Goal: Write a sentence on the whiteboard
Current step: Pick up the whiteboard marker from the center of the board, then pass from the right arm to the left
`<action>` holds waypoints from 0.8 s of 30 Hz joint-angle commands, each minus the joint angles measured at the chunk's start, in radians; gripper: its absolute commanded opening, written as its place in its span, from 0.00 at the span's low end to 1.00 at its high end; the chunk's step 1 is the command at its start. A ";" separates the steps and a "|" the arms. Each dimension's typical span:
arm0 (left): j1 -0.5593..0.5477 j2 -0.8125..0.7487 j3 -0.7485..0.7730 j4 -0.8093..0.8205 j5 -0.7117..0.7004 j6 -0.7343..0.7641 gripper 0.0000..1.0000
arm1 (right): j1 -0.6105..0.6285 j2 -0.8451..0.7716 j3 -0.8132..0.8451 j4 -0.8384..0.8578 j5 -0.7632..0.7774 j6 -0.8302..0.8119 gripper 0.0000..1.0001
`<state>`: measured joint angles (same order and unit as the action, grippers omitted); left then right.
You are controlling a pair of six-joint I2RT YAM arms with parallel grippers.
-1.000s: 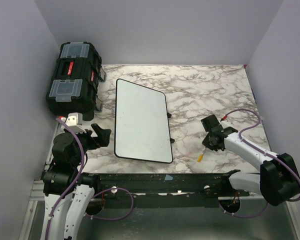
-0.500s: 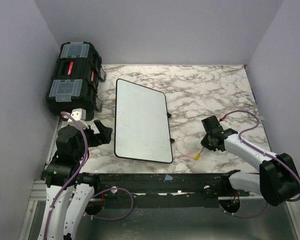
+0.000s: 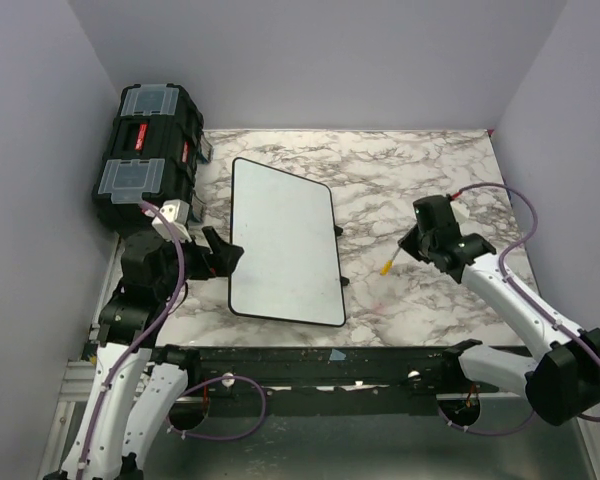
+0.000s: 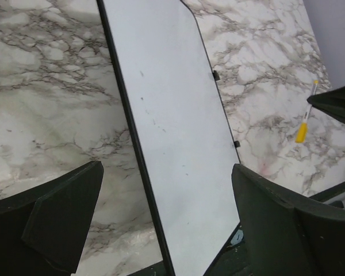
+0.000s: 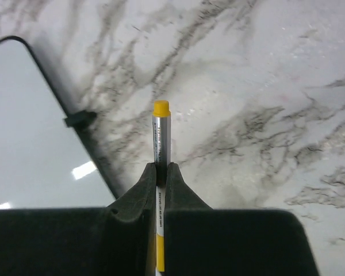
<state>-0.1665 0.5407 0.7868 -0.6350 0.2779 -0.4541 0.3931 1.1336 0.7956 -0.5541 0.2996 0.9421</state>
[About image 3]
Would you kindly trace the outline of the black framed whiteboard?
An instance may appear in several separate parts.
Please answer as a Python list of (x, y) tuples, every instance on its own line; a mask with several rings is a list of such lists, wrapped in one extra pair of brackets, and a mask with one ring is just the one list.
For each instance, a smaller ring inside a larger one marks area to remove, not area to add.
[(241, 317), (341, 327), (347, 314), (331, 189), (246, 158), (232, 162), (230, 238), (243, 248), (228, 306)]

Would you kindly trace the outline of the yellow marker cap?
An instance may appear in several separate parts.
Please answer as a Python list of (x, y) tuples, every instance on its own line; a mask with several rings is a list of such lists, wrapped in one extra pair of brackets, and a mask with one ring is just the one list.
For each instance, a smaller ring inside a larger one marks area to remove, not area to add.
[(380, 275), (381, 276), (385, 276), (388, 274), (388, 272), (391, 270), (393, 262), (392, 261), (388, 261), (385, 263), (385, 265), (382, 267), (381, 271), (380, 271)]

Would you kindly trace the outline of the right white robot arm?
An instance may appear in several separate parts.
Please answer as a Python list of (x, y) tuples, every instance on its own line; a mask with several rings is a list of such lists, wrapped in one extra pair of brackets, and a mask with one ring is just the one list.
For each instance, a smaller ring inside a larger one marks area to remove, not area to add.
[(501, 351), (477, 340), (445, 353), (440, 379), (460, 392), (485, 382), (528, 401), (545, 422), (559, 426), (600, 404), (600, 329), (584, 330), (519, 282), (495, 247), (464, 235), (451, 196), (414, 202), (416, 223), (398, 245), (417, 261), (480, 297), (517, 334), (529, 354)]

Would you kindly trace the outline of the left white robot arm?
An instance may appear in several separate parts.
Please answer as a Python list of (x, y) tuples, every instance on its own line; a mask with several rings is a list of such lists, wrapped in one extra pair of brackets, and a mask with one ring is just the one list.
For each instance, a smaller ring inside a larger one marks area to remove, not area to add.
[(78, 433), (51, 479), (140, 479), (151, 445), (178, 396), (202, 380), (200, 357), (156, 345), (189, 280), (230, 276), (244, 253), (212, 227), (208, 242), (174, 245), (152, 230), (125, 241), (122, 277), (99, 314), (95, 376)]

